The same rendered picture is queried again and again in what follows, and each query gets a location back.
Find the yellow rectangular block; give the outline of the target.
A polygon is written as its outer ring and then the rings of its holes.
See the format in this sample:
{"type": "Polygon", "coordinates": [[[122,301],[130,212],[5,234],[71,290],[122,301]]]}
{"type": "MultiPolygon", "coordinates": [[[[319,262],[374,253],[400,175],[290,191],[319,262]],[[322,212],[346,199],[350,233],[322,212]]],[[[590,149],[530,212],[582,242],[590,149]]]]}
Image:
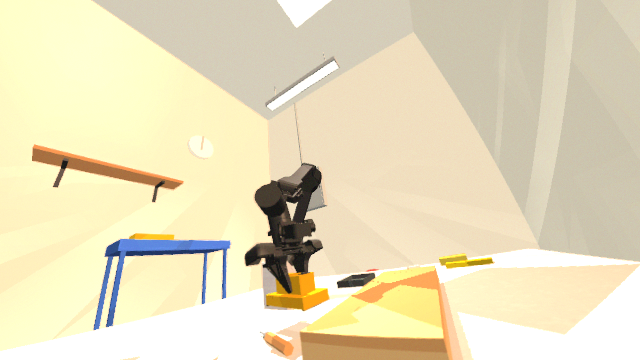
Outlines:
{"type": "Polygon", "coordinates": [[[445,257],[440,257],[439,261],[441,265],[445,265],[446,262],[457,262],[457,261],[466,261],[468,260],[465,253],[464,254],[458,254],[455,256],[445,256],[445,257]]]}

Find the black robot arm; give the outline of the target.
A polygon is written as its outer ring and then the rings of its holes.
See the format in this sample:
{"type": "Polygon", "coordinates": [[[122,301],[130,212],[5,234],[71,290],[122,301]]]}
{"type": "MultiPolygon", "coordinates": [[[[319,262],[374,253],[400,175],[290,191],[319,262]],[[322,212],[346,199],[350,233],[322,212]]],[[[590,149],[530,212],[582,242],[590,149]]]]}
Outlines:
{"type": "Polygon", "coordinates": [[[303,237],[312,237],[312,233],[316,231],[313,219],[304,219],[311,195],[318,188],[321,179],[322,174],[315,165],[302,163],[291,176],[282,177],[277,181],[271,180],[269,184],[257,189],[254,199],[268,217],[269,226],[279,219],[291,219],[286,202],[298,202],[291,225],[280,226],[278,223],[277,234],[280,244],[283,244],[284,239],[299,238],[302,240],[298,243],[300,245],[304,242],[303,237]]]}

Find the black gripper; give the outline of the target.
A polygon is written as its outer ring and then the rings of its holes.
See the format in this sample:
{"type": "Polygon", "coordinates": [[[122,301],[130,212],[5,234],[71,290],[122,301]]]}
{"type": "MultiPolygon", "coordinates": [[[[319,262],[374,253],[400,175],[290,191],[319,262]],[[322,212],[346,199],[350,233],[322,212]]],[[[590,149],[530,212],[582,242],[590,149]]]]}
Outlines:
{"type": "Polygon", "coordinates": [[[287,226],[291,225],[291,222],[292,220],[289,218],[272,222],[268,236],[272,236],[273,243],[257,243],[244,256],[245,266],[259,265],[261,258],[264,258],[265,264],[263,264],[263,268],[273,274],[288,294],[292,292],[292,284],[287,267],[288,255],[293,254],[294,260],[292,262],[297,273],[308,272],[311,255],[323,248],[319,239],[308,239],[298,245],[302,241],[299,238],[283,238],[284,242],[280,244],[277,234],[278,223],[280,226],[287,226]]]}

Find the orange-handled awl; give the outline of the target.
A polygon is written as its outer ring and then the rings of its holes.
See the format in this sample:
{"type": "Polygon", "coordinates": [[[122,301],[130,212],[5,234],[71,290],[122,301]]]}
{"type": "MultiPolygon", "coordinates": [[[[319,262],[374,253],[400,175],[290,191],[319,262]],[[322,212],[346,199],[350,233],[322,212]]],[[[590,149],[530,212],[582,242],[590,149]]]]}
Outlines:
{"type": "Polygon", "coordinates": [[[260,331],[260,333],[263,335],[263,339],[280,353],[284,354],[287,357],[289,355],[292,355],[294,347],[290,342],[282,339],[272,332],[265,331],[265,333],[263,333],[262,331],[260,331]]]}

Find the dark grey rectangular frame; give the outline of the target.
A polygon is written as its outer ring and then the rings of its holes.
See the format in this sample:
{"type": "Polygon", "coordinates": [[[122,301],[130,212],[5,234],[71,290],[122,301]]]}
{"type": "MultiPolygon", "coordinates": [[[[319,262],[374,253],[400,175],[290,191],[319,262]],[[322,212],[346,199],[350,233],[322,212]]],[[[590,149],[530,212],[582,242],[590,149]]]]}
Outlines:
{"type": "Polygon", "coordinates": [[[337,289],[365,287],[374,278],[376,278],[374,272],[350,275],[344,279],[340,279],[339,281],[337,281],[337,289]]]}

